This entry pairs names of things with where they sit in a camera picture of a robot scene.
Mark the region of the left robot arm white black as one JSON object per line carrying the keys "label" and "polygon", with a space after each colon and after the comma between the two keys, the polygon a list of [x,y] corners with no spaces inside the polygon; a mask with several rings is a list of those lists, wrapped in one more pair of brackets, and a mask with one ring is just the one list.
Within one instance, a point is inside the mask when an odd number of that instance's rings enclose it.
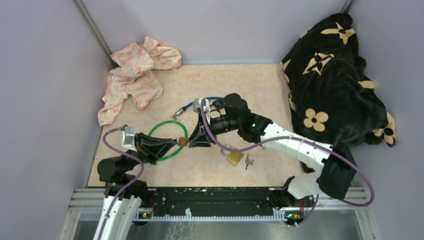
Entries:
{"label": "left robot arm white black", "polygon": [[[130,149],[123,152],[107,142],[107,136],[122,132],[122,141]],[[124,240],[140,207],[155,209],[154,196],[147,183],[140,180],[145,166],[143,161],[156,161],[178,144],[178,138],[157,138],[144,133],[127,133],[124,126],[107,131],[103,143],[118,156],[105,158],[97,166],[102,182],[105,182],[102,215],[99,219],[95,240]]]}

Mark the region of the small brass padlock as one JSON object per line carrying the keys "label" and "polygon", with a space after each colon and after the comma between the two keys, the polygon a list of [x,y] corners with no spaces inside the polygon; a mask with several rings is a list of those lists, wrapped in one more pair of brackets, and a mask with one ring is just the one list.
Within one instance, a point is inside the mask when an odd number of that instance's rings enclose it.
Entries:
{"label": "small brass padlock", "polygon": [[188,137],[180,137],[178,138],[177,145],[180,147],[186,147],[190,142]]}

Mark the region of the large brass padlock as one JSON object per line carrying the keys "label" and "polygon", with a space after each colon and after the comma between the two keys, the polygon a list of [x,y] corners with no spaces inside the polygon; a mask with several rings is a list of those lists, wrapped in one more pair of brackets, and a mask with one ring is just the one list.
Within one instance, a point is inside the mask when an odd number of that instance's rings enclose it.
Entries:
{"label": "large brass padlock", "polygon": [[233,166],[236,166],[244,157],[244,154],[242,152],[228,151],[223,148],[220,150],[220,152],[225,157],[225,159]]}

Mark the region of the black padlock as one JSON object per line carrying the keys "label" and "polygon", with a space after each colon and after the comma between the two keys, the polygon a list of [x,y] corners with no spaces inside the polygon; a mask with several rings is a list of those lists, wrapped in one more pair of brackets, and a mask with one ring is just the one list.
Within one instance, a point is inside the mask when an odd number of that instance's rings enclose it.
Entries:
{"label": "black padlock", "polygon": [[219,110],[224,108],[224,100],[223,99],[217,99],[212,103],[212,105],[216,110],[219,111]]}

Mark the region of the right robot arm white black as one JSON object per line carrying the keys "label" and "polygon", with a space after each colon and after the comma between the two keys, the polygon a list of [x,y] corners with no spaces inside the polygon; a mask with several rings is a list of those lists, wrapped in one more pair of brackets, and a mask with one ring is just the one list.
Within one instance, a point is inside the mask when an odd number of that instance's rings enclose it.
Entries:
{"label": "right robot arm white black", "polygon": [[217,144],[217,135],[237,131],[252,147],[278,150],[296,158],[313,169],[310,173],[293,176],[284,184],[281,199],[287,206],[295,206],[311,195],[326,194],[343,200],[356,174],[355,161],[349,147],[313,141],[286,130],[271,119],[251,112],[248,103],[237,93],[223,98],[225,113],[211,117],[209,100],[197,98],[192,103],[198,123],[189,137],[189,148],[208,148]]}

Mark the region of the green cable lock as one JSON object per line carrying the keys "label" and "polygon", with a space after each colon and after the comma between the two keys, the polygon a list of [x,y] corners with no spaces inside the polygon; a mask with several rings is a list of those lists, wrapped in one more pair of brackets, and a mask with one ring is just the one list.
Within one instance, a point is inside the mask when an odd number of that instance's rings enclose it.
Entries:
{"label": "green cable lock", "polygon": [[[178,126],[180,126],[181,128],[182,128],[182,130],[184,131],[184,136],[185,137],[188,137],[188,130],[187,130],[187,128],[185,127],[185,125],[184,124],[182,124],[182,123],[180,123],[179,121],[176,121],[176,120],[166,120],[166,121],[162,121],[162,122],[160,122],[160,123],[158,123],[157,125],[155,125],[151,130],[150,130],[150,132],[148,133],[148,135],[149,136],[151,136],[159,127],[161,127],[161,126],[163,126],[163,125],[168,125],[168,124],[175,124],[175,125],[178,125]],[[183,146],[180,146],[177,150],[175,150],[174,152],[172,152],[172,153],[170,153],[170,154],[168,154],[168,155],[165,155],[165,156],[163,156],[163,157],[161,157],[160,159],[158,159],[157,161],[158,162],[161,162],[161,161],[164,161],[164,160],[167,160],[167,159],[170,159],[170,158],[172,158],[172,157],[174,157],[175,155],[177,155],[179,152],[181,152],[182,150],[183,150]]]}

